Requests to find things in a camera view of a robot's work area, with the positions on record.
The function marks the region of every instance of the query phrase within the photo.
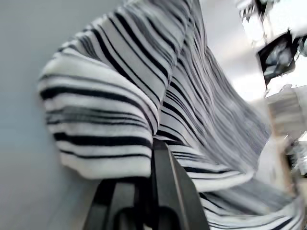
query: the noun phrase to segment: gray wall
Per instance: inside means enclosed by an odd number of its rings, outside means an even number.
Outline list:
[[[1,1],[0,230],[69,230],[82,222],[95,182],[60,165],[36,81],[61,43],[119,2]]]

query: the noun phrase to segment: blurred background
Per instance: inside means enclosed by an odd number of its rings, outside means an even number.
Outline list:
[[[60,165],[44,125],[36,84],[42,67],[57,47],[95,17],[121,3],[121,0],[0,3],[0,230],[81,229],[98,181],[87,181]],[[201,6],[209,47],[231,84],[264,120],[274,123],[265,97],[280,93],[286,85],[293,89],[307,84],[304,44],[302,40],[296,41],[296,47],[293,42],[307,34],[307,1],[201,0]],[[289,63],[279,62],[267,69],[268,57],[261,60],[262,52],[270,55],[276,47],[269,46],[270,43],[288,30],[291,54],[285,59],[295,60],[295,69],[289,69]],[[288,69],[276,70],[280,66]],[[282,190],[291,186],[289,168],[280,155],[287,135],[276,133],[276,141],[260,158],[257,175]]]

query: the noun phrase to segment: black stripe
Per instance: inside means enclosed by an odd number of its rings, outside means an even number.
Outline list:
[[[223,174],[223,173],[228,173],[230,171],[228,170],[220,170],[220,171],[211,171],[207,169],[200,169],[200,168],[194,168],[194,167],[183,167],[186,172],[188,173],[210,173],[210,174]]]
[[[126,157],[146,157],[151,159],[150,156],[146,155],[146,154],[142,154],[142,153],[131,153],[131,154],[120,154],[120,155],[99,155],[99,156],[89,156],[89,155],[78,155],[74,152],[71,151],[65,151],[65,150],[61,150],[60,151],[62,153],[68,154],[68,155],[74,155],[78,158],[82,158],[82,159],[103,159],[103,158],[126,158]]]
[[[96,136],[69,136],[66,133],[55,133],[56,141],[68,141],[79,146],[125,146],[138,145],[151,148],[148,139],[141,137],[96,137]]]
[[[119,13],[114,13],[114,16],[120,21],[124,29],[127,31],[131,39],[135,42],[135,44],[140,48],[140,50],[144,53],[144,55],[166,76],[168,79],[168,72],[167,70],[158,62],[149,52],[148,50],[142,45],[139,39],[134,34],[133,30],[126,22],[125,18],[121,16]]]
[[[54,87],[54,88],[49,88],[46,90],[43,90],[40,92],[41,97],[46,100],[46,99],[51,99],[54,98],[55,96],[61,94],[61,93],[72,93],[72,94],[78,94],[78,95],[83,95],[83,96],[92,96],[92,97],[101,97],[101,98],[106,98],[106,99],[110,99],[110,100],[115,100],[115,101],[120,101],[120,102],[125,102],[125,103],[129,103],[135,107],[137,107],[138,109],[140,109],[150,128],[151,131],[153,132],[153,126],[151,124],[151,121],[148,117],[148,115],[146,114],[146,112],[143,110],[143,108],[134,100],[126,97],[126,96],[122,96],[116,93],[111,93],[111,92],[102,92],[102,91],[94,91],[94,90],[86,90],[86,89],[74,89],[74,88],[68,88],[68,87]]]

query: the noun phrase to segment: striped blanket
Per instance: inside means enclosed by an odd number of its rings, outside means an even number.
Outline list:
[[[94,20],[58,49],[38,89],[61,162],[83,177],[149,177],[157,138],[195,183],[211,229],[300,229],[300,198],[254,179],[270,128],[207,47],[198,0],[132,0]]]

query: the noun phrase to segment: striped towel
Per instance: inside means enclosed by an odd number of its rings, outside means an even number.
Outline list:
[[[299,229],[300,198],[253,179],[270,130],[207,47],[198,0],[128,1],[64,43],[38,89],[61,162],[82,176],[150,176],[157,138],[211,229]]]

